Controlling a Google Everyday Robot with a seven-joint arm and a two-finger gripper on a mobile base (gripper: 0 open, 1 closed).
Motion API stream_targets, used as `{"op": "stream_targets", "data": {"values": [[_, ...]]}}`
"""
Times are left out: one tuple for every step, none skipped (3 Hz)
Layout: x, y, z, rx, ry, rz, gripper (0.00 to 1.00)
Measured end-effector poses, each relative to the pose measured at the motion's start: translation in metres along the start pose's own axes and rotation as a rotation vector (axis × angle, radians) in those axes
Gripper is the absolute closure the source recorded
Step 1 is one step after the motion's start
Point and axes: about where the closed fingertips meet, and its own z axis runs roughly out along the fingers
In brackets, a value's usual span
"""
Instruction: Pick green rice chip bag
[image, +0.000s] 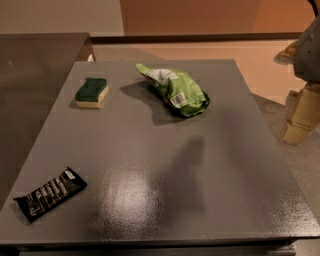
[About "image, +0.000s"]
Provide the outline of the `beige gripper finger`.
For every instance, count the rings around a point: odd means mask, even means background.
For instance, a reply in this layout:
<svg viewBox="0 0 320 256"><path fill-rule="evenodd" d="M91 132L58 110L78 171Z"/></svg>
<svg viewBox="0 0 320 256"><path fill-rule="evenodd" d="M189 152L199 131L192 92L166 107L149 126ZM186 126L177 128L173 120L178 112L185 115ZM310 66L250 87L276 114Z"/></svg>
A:
<svg viewBox="0 0 320 256"><path fill-rule="evenodd" d="M281 138L287 144L299 145L320 124L320 84L307 83L299 92L290 90L285 109Z"/></svg>

